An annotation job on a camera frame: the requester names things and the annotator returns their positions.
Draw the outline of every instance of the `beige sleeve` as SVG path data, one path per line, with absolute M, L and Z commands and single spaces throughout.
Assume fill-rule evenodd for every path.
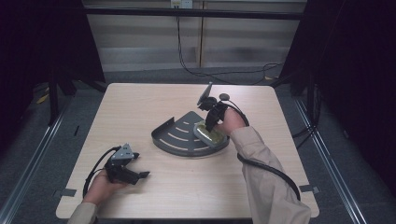
M 236 150 L 245 159 L 258 161 L 283 172 L 275 154 L 252 128 L 234 130 L 231 138 Z M 282 178 L 254 166 L 244 164 L 242 173 L 247 182 L 247 196 L 253 223 L 308 223 L 311 210 L 297 200 L 294 191 Z
M 94 203 L 81 203 L 77 206 L 67 224 L 92 224 L 98 208 Z

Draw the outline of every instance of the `wall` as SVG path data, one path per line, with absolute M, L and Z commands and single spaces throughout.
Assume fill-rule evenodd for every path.
M 85 6 L 170 7 L 170 1 L 84 1 Z M 193 1 L 193 8 L 303 12 L 297 1 Z M 179 68 L 175 17 L 89 15 L 105 72 Z M 188 67 L 284 62 L 298 21 L 180 18 Z

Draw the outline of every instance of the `table surface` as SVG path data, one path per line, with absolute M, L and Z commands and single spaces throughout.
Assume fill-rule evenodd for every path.
M 197 102 L 207 85 L 111 84 L 80 152 L 56 215 L 70 218 L 82 201 L 85 178 L 110 148 L 130 143 L 140 157 L 128 164 L 135 172 L 150 171 L 141 179 L 116 192 L 99 208 L 101 218 L 175 219 L 251 217 L 242 163 L 234 144 L 203 157 L 185 158 L 157 148 L 151 132 L 172 117 L 180 119 L 190 111 L 205 118 Z M 275 91 L 264 86 L 214 85 L 210 96 L 228 93 L 247 115 L 250 125 L 262 136 L 282 163 L 285 173 L 297 184 L 308 180 L 291 138 Z M 103 167 L 106 159 L 98 166 Z M 301 193 L 302 202 L 319 213 L 311 191 Z

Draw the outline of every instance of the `metal frame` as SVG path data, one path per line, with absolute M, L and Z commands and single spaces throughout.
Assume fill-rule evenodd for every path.
M 295 101 L 296 106 L 300 112 L 301 117 L 303 118 L 304 124 L 307 128 L 312 127 L 312 123 L 310 118 L 306 114 L 306 107 L 301 100 Z M 317 129 L 312 132 L 312 140 L 314 141 L 315 146 L 317 147 L 318 154 L 323 160 L 323 163 L 329 172 L 330 177 L 332 178 L 332 182 L 337 189 L 341 200 L 346 207 L 353 223 L 355 224 L 367 224 L 367 220 L 364 218 L 364 215 L 359 207 L 358 202 L 356 201 L 355 197 L 353 196 L 351 190 L 347 186 L 346 181 L 344 180 L 343 176 L 341 175 L 340 171 L 338 170 L 337 165 L 335 164 L 334 160 L 332 159 L 332 155 L 330 154 L 329 149 L 327 149 L 326 145 L 320 133 Z
M 234 18 L 234 19 L 262 19 L 299 21 L 304 13 L 290 12 L 261 12 L 234 11 L 213 9 L 186 8 L 144 8 L 144 7 L 40 7 L 38 12 L 85 14 L 85 15 L 124 15 L 124 16 L 175 16 L 175 17 L 206 17 L 206 18 Z
M 35 173 L 37 172 L 41 162 L 44 159 L 44 156 L 50 147 L 50 143 L 58 132 L 59 127 L 61 126 L 62 120 L 64 119 L 64 113 L 69 107 L 72 101 L 72 97 L 68 97 L 66 99 L 65 105 L 59 114 L 58 118 L 53 122 L 51 126 L 49 126 L 44 134 L 41 142 L 38 144 L 38 147 L 35 150 L 35 154 L 32 159 L 30 159 L 29 164 L 23 171 L 21 178 L 19 179 L 17 185 L 14 190 L 12 190 L 11 194 L 8 196 L 5 204 L 0 210 L 0 223 L 8 224 L 12 222 L 15 214 L 18 211 L 18 208 L 21 205 L 21 202 L 30 187 L 30 184 L 35 177 Z

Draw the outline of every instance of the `semicircular tray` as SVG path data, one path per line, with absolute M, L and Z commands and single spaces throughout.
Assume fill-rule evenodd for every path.
M 227 147 L 229 138 L 221 145 L 209 147 L 194 135 L 194 125 L 201 120 L 204 119 L 193 111 L 176 122 L 171 118 L 151 133 L 152 141 L 158 148 L 181 157 L 203 157 Z

